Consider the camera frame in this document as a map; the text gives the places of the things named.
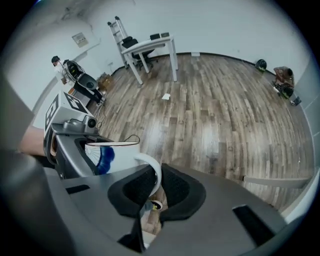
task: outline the paper on floor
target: paper on floor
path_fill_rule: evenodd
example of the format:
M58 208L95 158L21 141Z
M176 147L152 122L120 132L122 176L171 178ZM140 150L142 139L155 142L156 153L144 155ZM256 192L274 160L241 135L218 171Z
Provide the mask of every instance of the paper on floor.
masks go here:
M170 94L169 93L166 93L165 95L163 95L163 97L162 97L162 99L163 100L169 100L169 98L170 98Z

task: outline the blue pattern on mug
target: blue pattern on mug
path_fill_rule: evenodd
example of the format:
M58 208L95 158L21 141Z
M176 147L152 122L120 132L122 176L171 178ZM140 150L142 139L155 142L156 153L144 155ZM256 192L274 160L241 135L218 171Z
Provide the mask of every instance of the blue pattern on mug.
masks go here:
M100 153L100 159L96 167L99 171L99 175L102 175L110 170L111 162L115 159L115 151L110 146L101 146Z

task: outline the white table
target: white table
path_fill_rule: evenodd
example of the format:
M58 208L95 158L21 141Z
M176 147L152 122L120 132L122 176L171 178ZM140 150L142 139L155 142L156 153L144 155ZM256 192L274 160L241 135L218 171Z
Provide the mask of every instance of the white table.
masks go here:
M167 37L161 37L155 40L146 40L143 42L139 42L133 46L131 46L128 49L125 49L121 52L121 54L124 56L125 60L129 64L132 72L135 75L135 78L138 80L139 84L142 85L143 82L138 74L138 71L133 63L133 59L131 54L139 54L142 64L144 66L145 72L149 73L149 69L147 67L146 61L142 55L143 52L153 50L156 48L160 48L163 46L167 46L170 54L170 61L171 61L171 68L172 68L172 76L173 81L177 81L177 70L178 70L178 59L177 59L177 53L176 53L176 47L175 47L175 40L174 36L170 35Z

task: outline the aluminum ladder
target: aluminum ladder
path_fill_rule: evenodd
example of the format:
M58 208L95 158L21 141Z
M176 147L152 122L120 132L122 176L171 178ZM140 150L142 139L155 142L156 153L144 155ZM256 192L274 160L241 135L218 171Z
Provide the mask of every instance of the aluminum ladder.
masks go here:
M114 41L116 43L116 46L118 48L123 65L127 69L128 68L127 61L126 61L125 57L121 54L121 52L124 50L124 48L122 48L122 40L127 38L128 35L127 35L125 27L122 24L120 18L118 16L115 16L114 18L115 18L115 22L108 22L107 24L110 28L111 34L112 34Z

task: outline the mug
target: mug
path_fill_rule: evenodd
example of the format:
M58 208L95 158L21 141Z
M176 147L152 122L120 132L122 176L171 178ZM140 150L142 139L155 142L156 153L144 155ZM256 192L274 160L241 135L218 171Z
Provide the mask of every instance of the mug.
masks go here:
M84 149L100 175L137 167L140 165L139 161L146 162L151 165L156 174L156 183L150 195L159 189L162 179L161 166L153 157L140 153L139 142L88 143Z

